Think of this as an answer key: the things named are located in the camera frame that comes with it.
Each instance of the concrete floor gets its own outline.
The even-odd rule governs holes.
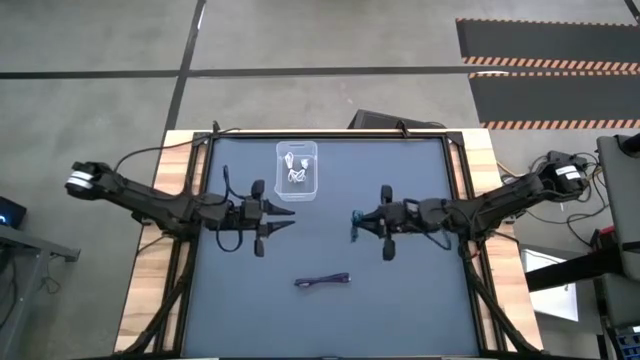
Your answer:
[[[0,71],[175,69],[195,0],[0,0]],[[621,0],[210,0],[192,68],[460,65],[454,19],[632,23]],[[0,81],[0,192],[29,208],[28,232],[82,248],[73,265],[52,264],[63,284],[42,294],[24,339],[25,359],[110,353],[140,227],[106,203],[62,188],[75,160],[109,163],[162,138],[174,80]],[[478,127],[464,75],[284,79],[192,79],[178,129],[344,128],[358,108]],[[497,157],[517,171],[550,149],[592,152],[618,130],[494,131]],[[131,160],[127,176],[150,182],[155,155]],[[595,209],[533,209],[548,219]],[[576,224],[587,237],[610,215]],[[527,216],[524,243],[584,251],[563,226]],[[593,335],[545,329],[545,346],[596,356]]]

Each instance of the orange striped tape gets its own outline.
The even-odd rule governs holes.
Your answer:
[[[640,71],[523,71],[523,72],[480,72],[469,74],[469,79],[476,77],[523,77],[523,76],[624,76],[640,75]]]
[[[473,65],[493,66],[522,66],[567,70],[595,70],[595,71],[640,71],[640,63],[614,61],[584,61],[561,59],[523,59],[499,56],[469,56],[463,57],[462,62]]]
[[[640,119],[620,120],[515,120],[486,121],[491,130],[640,129]]]
[[[613,24],[613,23],[592,23],[592,22],[568,22],[568,21],[532,21],[532,20],[510,20],[510,19],[476,19],[476,18],[457,18],[456,22],[462,21],[482,21],[482,22],[507,22],[521,24],[549,24],[549,25],[588,25],[588,26],[620,26],[620,27],[640,27],[637,24]]]

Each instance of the clear plastic container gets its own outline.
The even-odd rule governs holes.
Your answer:
[[[276,145],[275,191],[284,201],[312,201],[318,192],[318,145],[281,141]]]

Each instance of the wooden table frame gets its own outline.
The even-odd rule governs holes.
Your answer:
[[[170,146],[190,141],[194,138],[194,133],[194,131],[183,130],[169,131],[164,145]],[[401,134],[400,130],[238,130],[229,134],[234,136],[263,134],[265,136],[279,135],[287,137],[301,133],[314,136],[323,136],[323,134],[331,133],[340,133],[347,136],[348,134],[358,133],[368,134],[368,136],[392,136],[395,138],[399,138]],[[471,186],[473,186],[475,195],[479,195],[502,185],[487,130],[414,129],[411,130],[411,133],[418,135],[424,135],[425,133],[459,134],[457,137],[462,139],[457,139],[457,142],[463,140],[464,147],[460,149],[464,149],[464,151],[459,152],[458,146],[450,142],[450,153],[453,155],[451,160],[453,173],[455,174],[455,190],[460,198],[467,197],[467,194],[471,191]],[[192,149],[198,148],[187,144],[163,150],[154,182],[156,189],[171,194],[179,193],[182,190]],[[205,161],[205,157],[204,149],[200,149],[199,156],[195,158],[196,161],[194,162],[196,166],[192,186],[195,191],[201,190],[199,188],[200,179],[203,178],[202,174],[208,173],[208,169],[203,171],[203,164],[208,163],[208,160]],[[468,167],[462,166],[463,163],[468,164]],[[502,225],[499,230],[502,233],[513,235],[513,228],[509,225]],[[155,226],[146,227],[143,229],[139,246],[142,247],[150,243],[157,239],[159,235],[159,230]],[[481,275],[491,274],[491,276],[485,276],[483,280],[485,283],[488,281],[488,288],[495,291],[494,294],[497,295],[496,297],[503,311],[527,341],[541,348],[542,342],[529,298],[517,244],[512,240],[493,236],[486,242],[485,246],[483,254],[486,254],[487,258],[476,258],[474,260],[476,271]],[[170,239],[165,239],[137,257],[115,344],[116,351],[124,350],[132,344],[151,320],[160,306],[163,293],[166,295],[167,288],[169,288],[168,277],[173,277],[173,275],[177,277],[181,274],[186,261],[185,253],[187,253],[188,247],[188,243],[172,242]],[[170,262],[172,254],[175,261]],[[483,344],[481,346],[489,350],[513,350],[513,346],[508,340],[505,341],[501,333],[496,332],[496,323],[491,318],[482,300],[477,297],[474,300],[477,302],[472,301],[472,308],[474,307],[473,303],[476,303],[482,324],[482,326],[476,328],[477,332],[479,331],[481,334],[479,336],[479,338],[482,338]],[[172,349],[169,343],[176,339],[177,318],[178,314],[182,313],[178,306],[180,303],[181,301],[176,302],[176,306],[172,308],[167,320],[166,331],[163,331],[164,339],[166,340],[164,344],[160,346],[160,344],[152,343],[147,348],[147,351],[152,349],[156,351]]]

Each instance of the black floor mat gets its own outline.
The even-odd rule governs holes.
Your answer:
[[[640,27],[457,19],[463,60],[574,70],[640,70]]]
[[[474,73],[469,82],[486,128],[640,128],[635,71]]]

